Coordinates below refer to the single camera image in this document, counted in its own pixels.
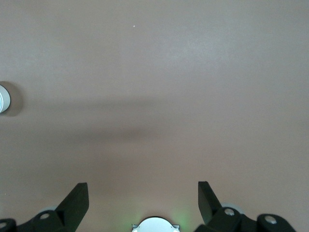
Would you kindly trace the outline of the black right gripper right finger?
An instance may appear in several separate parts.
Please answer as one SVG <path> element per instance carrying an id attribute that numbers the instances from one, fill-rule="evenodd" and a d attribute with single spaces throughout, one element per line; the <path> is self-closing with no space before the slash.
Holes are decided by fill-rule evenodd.
<path id="1" fill-rule="evenodd" d="M 204 223 L 194 232 L 296 232 L 278 215 L 260 214 L 253 220 L 231 206 L 223 207 L 207 181 L 198 183 L 198 207 Z"/>

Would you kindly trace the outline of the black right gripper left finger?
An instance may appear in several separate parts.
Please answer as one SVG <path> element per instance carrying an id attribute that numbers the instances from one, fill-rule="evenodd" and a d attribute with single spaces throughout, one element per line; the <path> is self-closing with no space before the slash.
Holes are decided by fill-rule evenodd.
<path id="1" fill-rule="evenodd" d="M 76 232 L 88 211 L 88 185 L 78 183 L 55 208 L 42 211 L 18 225 L 13 218 L 0 219 L 0 232 Z"/>

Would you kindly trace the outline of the white bowl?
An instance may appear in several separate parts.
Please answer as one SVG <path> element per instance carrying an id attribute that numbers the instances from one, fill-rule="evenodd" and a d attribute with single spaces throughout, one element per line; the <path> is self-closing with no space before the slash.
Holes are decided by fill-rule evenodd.
<path id="1" fill-rule="evenodd" d="M 3 107 L 3 111 L 2 111 L 2 113 L 3 113 L 4 111 L 6 111 L 9 108 L 9 106 L 11 104 L 11 97 L 10 97 L 8 90 L 2 85 L 0 85 L 0 91 L 2 92 L 2 96 L 3 96 L 3 100 L 4 100 L 4 107 Z"/>

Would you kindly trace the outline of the brown table cloth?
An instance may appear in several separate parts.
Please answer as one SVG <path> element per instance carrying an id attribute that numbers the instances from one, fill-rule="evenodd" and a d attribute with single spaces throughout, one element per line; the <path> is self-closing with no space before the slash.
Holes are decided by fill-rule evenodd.
<path id="1" fill-rule="evenodd" d="M 309 232 L 309 0 L 0 0 L 0 85 L 0 218 L 192 232 L 208 181 Z"/>

